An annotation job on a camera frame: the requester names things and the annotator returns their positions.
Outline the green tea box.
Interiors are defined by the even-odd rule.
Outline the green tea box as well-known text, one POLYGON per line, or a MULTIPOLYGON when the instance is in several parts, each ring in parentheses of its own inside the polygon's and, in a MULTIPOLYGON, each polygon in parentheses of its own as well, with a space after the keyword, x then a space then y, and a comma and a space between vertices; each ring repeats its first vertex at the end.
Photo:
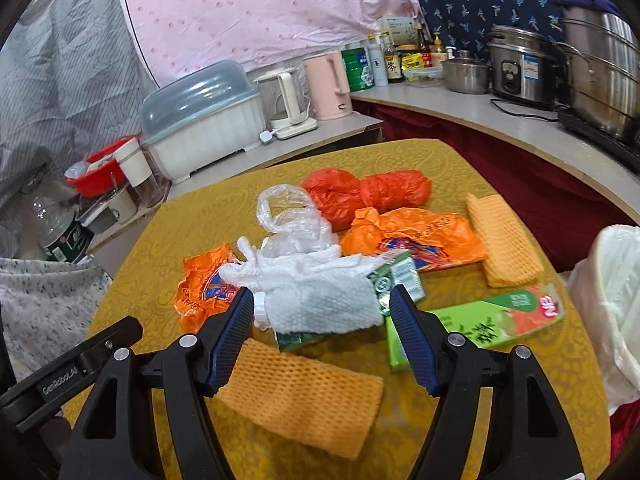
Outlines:
POLYGON ((510 344, 560 322, 565 309, 553 284, 432 310, 449 333, 467 336, 478 348, 510 344))

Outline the orange foam net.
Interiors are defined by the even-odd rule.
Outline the orange foam net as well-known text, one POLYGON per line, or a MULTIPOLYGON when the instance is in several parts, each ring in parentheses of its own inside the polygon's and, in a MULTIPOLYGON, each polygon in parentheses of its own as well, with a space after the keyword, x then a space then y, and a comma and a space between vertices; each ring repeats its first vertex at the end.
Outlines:
POLYGON ((498 194, 466 196, 472 227, 487 249, 483 261, 487 283, 493 288, 539 282, 544 265, 516 214, 498 194))
POLYGON ((378 416, 384 380, 247 339, 216 397, 278 436, 356 460, 378 416))

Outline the green white milk carton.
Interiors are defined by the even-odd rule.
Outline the green white milk carton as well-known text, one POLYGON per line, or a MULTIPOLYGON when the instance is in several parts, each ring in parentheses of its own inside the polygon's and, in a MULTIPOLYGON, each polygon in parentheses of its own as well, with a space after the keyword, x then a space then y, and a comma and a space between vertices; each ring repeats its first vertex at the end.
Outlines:
MULTIPOLYGON (((384 252, 383 257, 384 262, 368 275, 368 280, 373 286, 382 317, 388 318, 390 316, 390 293, 395 286, 404 286, 414 302, 423 300, 426 297, 426 292, 408 249, 393 249, 384 252)), ((275 333, 273 338, 279 351, 289 352, 315 344, 331 336, 333 336, 331 332, 275 333)))

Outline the white paper towel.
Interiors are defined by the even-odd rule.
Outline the white paper towel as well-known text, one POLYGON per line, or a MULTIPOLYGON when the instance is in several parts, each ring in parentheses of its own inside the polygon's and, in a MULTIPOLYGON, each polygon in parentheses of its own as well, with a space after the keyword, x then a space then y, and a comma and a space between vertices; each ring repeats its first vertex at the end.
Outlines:
POLYGON ((346 334, 383 323, 369 275, 381 256, 343 256, 332 245, 318 252, 266 257, 244 236, 238 247, 245 259, 226 263, 221 279, 249 289, 254 325, 277 334, 346 334))

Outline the clear plastic bag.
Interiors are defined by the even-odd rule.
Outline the clear plastic bag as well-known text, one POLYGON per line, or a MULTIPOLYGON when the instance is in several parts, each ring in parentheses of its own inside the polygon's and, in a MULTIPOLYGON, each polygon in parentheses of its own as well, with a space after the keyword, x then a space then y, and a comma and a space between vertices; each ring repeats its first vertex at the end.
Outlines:
POLYGON ((258 196, 256 218, 268 233, 258 249, 261 256, 341 255, 331 223, 299 186, 278 184, 266 188, 258 196))

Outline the red plastic bag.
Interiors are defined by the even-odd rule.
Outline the red plastic bag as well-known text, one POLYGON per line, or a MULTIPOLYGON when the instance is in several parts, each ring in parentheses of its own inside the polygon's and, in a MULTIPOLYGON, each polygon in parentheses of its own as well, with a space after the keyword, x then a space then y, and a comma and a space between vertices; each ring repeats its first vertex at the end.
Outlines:
POLYGON ((432 181, 419 170, 399 170, 358 179, 349 172, 326 168, 313 172, 302 188, 334 232, 350 228, 356 211, 372 207, 381 214, 401 207, 424 205, 432 181))

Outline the orange snack wrapper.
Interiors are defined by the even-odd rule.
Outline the orange snack wrapper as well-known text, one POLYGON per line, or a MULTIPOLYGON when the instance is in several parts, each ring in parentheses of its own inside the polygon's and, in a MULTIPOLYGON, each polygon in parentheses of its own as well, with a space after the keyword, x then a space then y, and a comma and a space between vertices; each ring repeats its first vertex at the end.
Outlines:
POLYGON ((225 282, 219 269, 237 262, 227 243, 182 260, 183 279, 178 284, 175 309, 183 333, 197 333, 210 316, 228 310, 239 289, 225 282))

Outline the orange printed plastic bag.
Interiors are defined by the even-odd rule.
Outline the orange printed plastic bag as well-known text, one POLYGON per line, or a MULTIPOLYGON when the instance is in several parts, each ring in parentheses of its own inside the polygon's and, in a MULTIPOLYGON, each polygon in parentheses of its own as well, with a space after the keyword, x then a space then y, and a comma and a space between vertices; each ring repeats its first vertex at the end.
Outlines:
POLYGON ((407 249, 420 272, 465 266, 488 256, 485 244, 462 216, 410 207, 384 214, 373 207, 358 209, 341 248, 344 256, 407 249))

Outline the yellow paisley tablecloth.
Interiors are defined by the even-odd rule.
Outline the yellow paisley tablecloth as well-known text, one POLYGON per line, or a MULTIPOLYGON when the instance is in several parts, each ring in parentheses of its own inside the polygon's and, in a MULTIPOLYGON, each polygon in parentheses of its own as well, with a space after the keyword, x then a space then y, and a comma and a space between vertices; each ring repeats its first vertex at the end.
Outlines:
POLYGON ((388 319, 408 354, 402 373, 388 365, 383 323, 280 352, 272 333, 252 324, 253 285, 208 319, 215 337, 180 324, 183 261, 259 244, 259 194, 299 188, 321 169, 356 177, 418 170, 432 185, 427 212, 465 224, 475 221, 472 203, 497 198, 449 145, 403 140, 253 171, 166 203, 90 326, 96 334, 132 316, 142 333, 116 344, 93 389, 70 402, 76 427, 64 476, 129 478, 126 449, 146 444, 165 479, 597 477, 610 460, 601 374, 551 266, 508 288, 524 301, 551 286, 551 325, 508 344, 498 331, 518 320, 491 318, 497 291, 480 264, 428 272, 422 301, 395 287, 388 319))

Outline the steel rice cooker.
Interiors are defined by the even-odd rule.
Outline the steel rice cooker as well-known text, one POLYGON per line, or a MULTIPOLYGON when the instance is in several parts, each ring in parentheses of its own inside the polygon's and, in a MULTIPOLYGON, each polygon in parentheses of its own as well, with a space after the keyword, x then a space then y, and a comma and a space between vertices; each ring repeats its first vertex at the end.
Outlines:
POLYGON ((527 29, 494 25, 487 47, 495 96, 542 110, 553 107, 565 62, 553 41, 527 29))

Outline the white glass kettle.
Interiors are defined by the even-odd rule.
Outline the white glass kettle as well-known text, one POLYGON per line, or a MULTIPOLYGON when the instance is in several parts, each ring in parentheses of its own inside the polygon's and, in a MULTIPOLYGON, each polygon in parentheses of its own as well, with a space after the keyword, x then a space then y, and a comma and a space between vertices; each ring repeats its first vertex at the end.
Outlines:
POLYGON ((269 131, 281 141, 300 136, 318 128, 311 116, 310 97, 299 84, 296 68, 270 70, 255 79, 262 97, 269 131))

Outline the green tin can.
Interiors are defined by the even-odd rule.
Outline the green tin can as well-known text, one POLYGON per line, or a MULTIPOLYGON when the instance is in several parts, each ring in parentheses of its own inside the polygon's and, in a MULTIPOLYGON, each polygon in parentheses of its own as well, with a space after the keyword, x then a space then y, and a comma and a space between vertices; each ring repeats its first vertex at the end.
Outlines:
POLYGON ((341 50, 347 81, 351 92, 374 87, 374 78, 364 47, 341 50))

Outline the blue floral cloth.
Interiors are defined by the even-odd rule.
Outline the blue floral cloth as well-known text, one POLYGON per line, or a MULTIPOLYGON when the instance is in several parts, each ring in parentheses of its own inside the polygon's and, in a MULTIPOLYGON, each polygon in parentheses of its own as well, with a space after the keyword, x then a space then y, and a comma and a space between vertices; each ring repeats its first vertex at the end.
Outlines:
POLYGON ((551 41, 565 39, 560 25, 563 7, 549 0, 419 0, 419 3, 431 34, 437 32, 445 46, 467 50, 479 58, 489 55, 487 45, 494 25, 538 32, 551 41))

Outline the purple cloth on pot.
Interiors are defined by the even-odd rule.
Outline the purple cloth on pot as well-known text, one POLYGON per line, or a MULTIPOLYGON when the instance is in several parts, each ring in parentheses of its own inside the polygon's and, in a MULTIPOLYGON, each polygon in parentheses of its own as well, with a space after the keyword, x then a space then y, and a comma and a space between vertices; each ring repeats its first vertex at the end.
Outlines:
POLYGON ((620 9, 611 0, 549 0, 557 6, 577 6, 578 8, 622 16, 620 9))

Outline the pink dotted sheet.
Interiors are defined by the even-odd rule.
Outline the pink dotted sheet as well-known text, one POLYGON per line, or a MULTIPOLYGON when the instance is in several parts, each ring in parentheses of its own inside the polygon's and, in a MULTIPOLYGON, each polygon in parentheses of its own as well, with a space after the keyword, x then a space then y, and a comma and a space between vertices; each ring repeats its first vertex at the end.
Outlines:
POLYGON ((158 86, 223 60, 251 72, 332 50, 411 16, 418 0, 120 0, 158 86))

